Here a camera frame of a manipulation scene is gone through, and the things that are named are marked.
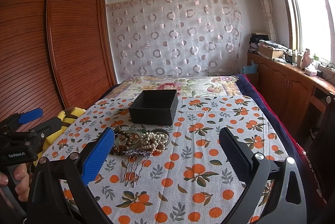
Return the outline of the silver purple hair comb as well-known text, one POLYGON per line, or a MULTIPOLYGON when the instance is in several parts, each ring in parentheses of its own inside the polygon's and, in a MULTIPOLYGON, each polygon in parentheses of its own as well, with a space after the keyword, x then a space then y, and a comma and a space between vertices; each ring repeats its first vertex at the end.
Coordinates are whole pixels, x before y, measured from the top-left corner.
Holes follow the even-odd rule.
POLYGON ((133 188, 139 183, 141 171, 153 154, 151 151, 134 149, 126 151, 124 155, 127 157, 127 162, 122 162, 125 172, 121 182, 124 183, 125 186, 129 184, 133 188))

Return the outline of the black jewelry box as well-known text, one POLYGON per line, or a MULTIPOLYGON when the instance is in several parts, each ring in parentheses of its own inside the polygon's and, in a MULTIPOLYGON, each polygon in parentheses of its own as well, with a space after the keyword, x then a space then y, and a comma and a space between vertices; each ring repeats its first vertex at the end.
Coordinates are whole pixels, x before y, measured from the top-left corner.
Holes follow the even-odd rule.
POLYGON ((178 106, 176 90, 144 90, 129 107, 134 124, 173 124, 178 106))

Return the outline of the pale green jade bangle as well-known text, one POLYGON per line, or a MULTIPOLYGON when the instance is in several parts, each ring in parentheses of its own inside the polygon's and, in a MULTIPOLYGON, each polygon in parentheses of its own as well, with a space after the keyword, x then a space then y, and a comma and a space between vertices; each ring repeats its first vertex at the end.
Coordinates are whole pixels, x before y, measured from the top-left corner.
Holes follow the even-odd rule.
POLYGON ((125 133, 116 136, 112 152, 124 154, 127 151, 136 149, 140 144, 140 135, 138 133, 125 133))

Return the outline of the silver metal bangle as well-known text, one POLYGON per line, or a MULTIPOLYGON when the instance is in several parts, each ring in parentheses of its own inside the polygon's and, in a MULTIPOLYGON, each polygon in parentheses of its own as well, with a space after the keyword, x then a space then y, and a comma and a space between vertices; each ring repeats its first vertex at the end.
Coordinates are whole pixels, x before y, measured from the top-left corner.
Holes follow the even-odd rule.
POLYGON ((170 142, 169 133, 161 128, 151 130, 150 136, 153 137, 152 141, 156 145, 156 147, 167 146, 170 142))

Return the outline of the yellow plush toy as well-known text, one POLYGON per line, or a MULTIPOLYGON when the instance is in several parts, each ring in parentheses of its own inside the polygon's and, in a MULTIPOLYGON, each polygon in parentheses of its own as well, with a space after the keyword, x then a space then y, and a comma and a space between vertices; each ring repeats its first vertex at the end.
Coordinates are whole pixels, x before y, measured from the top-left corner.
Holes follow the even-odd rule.
POLYGON ((53 145, 53 143, 60 137, 60 135, 65 133, 65 131, 85 112, 86 112, 85 109, 79 107, 70 107, 61 111, 57 115, 57 117, 62 122, 61 129, 51 134, 45 139, 45 142, 43 143, 42 146, 42 152, 38 153, 37 160, 34 161, 35 166, 37 165, 38 160, 42 157, 43 153, 46 152, 46 150, 53 145))

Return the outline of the dark blue blanket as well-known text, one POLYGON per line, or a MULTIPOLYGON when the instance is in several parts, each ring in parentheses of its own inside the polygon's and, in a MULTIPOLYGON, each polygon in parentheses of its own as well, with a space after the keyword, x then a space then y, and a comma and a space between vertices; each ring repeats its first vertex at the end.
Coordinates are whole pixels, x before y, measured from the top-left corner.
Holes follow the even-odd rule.
POLYGON ((270 124, 273 126, 275 132, 279 135, 279 139, 283 143, 289 156, 293 157, 293 159, 296 161, 304 187, 311 186, 312 174, 309 169, 308 162, 303 154, 303 148, 289 134, 281 120, 270 108, 264 97, 257 91, 254 85, 250 83, 246 75, 237 74, 236 77, 238 78, 236 83, 241 93, 251 97, 256 102, 257 106, 259 106, 261 111, 269 120, 270 124))

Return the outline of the orange print bed cloth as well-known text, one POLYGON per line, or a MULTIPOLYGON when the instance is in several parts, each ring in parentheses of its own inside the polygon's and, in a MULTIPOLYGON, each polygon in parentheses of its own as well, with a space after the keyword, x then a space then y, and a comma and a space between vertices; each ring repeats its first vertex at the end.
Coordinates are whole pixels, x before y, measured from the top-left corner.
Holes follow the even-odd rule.
POLYGON ((224 127, 254 153, 287 158, 252 98, 182 97, 165 127, 169 144, 145 163, 137 185, 121 182, 127 157, 110 155, 89 189, 113 223, 220 223, 244 189, 219 143, 224 127))

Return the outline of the wooden wardrobe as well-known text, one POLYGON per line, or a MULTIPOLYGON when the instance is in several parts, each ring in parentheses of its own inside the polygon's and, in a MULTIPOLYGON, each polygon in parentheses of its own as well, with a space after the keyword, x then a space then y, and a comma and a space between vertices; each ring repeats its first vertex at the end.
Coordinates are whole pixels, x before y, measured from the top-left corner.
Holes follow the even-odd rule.
POLYGON ((115 84, 105 0, 1 0, 1 119, 89 108, 115 84))

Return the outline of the floral bed quilt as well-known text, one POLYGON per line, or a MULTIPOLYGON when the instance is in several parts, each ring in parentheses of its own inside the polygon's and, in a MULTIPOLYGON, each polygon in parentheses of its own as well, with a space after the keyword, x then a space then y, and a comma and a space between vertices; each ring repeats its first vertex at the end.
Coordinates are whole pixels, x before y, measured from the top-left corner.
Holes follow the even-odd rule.
POLYGON ((108 98, 134 98, 144 90, 176 90, 180 97, 241 95, 235 76, 131 77, 107 94, 108 98))

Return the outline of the wooden side cabinet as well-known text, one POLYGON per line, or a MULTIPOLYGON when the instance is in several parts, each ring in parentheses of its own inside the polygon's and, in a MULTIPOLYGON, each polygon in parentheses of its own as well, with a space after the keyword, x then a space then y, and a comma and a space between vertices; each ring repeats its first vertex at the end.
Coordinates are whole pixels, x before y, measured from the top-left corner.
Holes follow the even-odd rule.
POLYGON ((317 126, 326 110, 326 97, 334 94, 334 85, 322 78, 308 76, 290 64, 268 60, 248 53, 247 64, 258 65, 258 79, 251 83, 264 97, 272 111, 300 144, 317 126))

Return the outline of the teal plastic bag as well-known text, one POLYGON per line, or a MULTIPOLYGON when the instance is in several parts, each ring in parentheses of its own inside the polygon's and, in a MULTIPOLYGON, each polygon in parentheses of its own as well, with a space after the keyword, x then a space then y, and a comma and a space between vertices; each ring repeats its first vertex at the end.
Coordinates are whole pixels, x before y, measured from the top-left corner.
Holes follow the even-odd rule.
POLYGON ((240 69, 241 74, 256 74, 258 72, 258 64, 255 64, 254 61, 251 61, 250 65, 244 66, 240 69))

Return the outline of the cardboard box on cabinet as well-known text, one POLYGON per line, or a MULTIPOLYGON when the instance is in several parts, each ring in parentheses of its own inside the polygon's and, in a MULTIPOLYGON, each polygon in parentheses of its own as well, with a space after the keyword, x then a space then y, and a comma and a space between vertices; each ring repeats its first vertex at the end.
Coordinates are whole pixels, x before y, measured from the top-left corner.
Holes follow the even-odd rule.
POLYGON ((259 53, 269 59, 282 58, 284 51, 270 46, 259 46, 259 53))

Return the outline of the tissue box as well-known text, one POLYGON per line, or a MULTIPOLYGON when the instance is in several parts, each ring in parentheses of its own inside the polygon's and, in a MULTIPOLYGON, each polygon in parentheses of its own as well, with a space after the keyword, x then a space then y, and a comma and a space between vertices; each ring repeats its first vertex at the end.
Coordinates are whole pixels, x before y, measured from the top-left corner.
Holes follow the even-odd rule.
POLYGON ((309 64, 305 67, 304 73, 309 76, 317 76, 317 69, 313 66, 313 64, 309 64))

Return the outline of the pink ceramic figurine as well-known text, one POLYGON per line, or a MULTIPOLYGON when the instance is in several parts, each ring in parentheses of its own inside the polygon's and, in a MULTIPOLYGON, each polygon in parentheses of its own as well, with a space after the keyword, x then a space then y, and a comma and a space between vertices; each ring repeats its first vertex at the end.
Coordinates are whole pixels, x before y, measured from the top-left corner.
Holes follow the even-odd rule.
POLYGON ((310 57, 310 49, 306 48, 301 61, 301 68, 305 69, 312 63, 312 58, 310 57))

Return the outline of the pile of folded clothes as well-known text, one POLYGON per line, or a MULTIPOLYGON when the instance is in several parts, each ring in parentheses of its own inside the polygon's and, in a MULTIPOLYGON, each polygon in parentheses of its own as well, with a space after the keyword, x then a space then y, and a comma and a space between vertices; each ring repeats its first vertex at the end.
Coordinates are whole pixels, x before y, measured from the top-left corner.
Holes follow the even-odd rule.
POLYGON ((248 52, 256 53, 259 51, 259 46, 265 46, 274 50, 286 51, 287 47, 276 42, 269 40, 268 35, 262 33, 252 33, 249 39, 248 52))

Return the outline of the circle pattern sheer curtain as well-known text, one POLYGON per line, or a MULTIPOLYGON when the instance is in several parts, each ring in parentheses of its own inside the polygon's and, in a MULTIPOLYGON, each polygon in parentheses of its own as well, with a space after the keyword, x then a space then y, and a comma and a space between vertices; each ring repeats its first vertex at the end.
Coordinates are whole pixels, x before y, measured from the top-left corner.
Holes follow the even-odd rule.
POLYGON ((236 0, 129 0, 108 5, 116 76, 194 77, 237 70, 236 0))

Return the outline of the window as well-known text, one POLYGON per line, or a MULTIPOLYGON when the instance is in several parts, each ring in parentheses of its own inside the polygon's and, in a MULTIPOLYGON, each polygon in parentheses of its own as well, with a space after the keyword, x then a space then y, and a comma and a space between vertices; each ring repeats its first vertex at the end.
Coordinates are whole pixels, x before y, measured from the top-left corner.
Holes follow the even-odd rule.
POLYGON ((290 48, 334 64, 334 0, 285 0, 290 48))

